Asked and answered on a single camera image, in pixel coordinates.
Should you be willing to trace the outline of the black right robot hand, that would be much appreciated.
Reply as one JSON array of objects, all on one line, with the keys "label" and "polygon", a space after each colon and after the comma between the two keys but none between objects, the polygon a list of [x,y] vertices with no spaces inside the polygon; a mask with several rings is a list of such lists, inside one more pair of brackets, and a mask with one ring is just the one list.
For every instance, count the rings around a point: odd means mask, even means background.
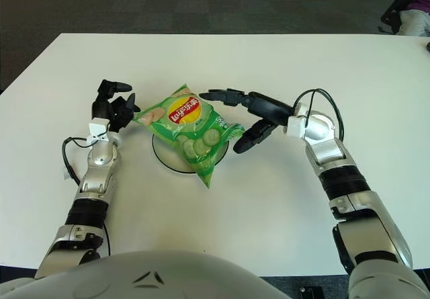
[{"label": "black right robot hand", "polygon": [[260,118],[236,141],[233,150],[242,154],[264,141],[278,126],[287,126],[288,119],[294,115],[294,108],[266,95],[236,89],[209,89],[200,93],[202,99],[220,101],[224,105],[242,105],[250,114]]}]

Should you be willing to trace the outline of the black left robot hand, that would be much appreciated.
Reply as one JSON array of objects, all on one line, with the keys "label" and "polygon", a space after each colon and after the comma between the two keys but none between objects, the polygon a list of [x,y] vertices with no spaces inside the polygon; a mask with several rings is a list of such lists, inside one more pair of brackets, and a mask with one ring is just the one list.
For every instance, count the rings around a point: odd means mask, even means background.
[{"label": "black left robot hand", "polygon": [[92,118],[102,118],[110,121],[109,131],[119,132],[127,127],[134,118],[134,114],[140,112],[140,108],[135,104],[136,95],[131,93],[128,99],[122,96],[110,101],[116,93],[129,92],[132,86],[117,81],[104,79],[97,92],[98,95],[91,107]]}]

